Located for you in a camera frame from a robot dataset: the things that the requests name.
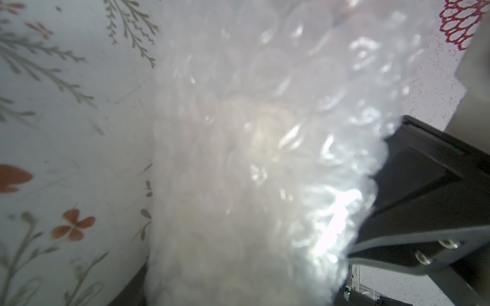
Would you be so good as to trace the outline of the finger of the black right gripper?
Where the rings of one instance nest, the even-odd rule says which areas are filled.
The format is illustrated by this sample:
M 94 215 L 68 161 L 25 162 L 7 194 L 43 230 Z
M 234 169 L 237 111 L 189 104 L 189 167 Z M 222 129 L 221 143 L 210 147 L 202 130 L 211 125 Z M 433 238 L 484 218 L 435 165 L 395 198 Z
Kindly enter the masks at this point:
M 489 304 L 489 155 L 406 116 L 349 259 L 428 276 L 454 305 Z

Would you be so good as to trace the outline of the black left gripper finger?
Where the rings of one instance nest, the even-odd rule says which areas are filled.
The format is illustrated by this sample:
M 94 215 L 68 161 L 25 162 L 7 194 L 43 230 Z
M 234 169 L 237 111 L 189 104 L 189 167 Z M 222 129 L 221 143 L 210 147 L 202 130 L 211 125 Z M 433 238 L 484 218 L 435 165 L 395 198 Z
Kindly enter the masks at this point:
M 108 306 L 146 306 L 144 283 L 148 264 L 144 264 L 128 285 Z

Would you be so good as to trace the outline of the clear bubble wrap sheet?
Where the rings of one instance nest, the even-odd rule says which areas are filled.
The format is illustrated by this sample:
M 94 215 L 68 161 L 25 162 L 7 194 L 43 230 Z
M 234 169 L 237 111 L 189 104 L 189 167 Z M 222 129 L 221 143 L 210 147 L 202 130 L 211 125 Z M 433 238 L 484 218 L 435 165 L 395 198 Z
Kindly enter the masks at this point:
M 435 1 L 164 1 L 148 305 L 331 305 Z

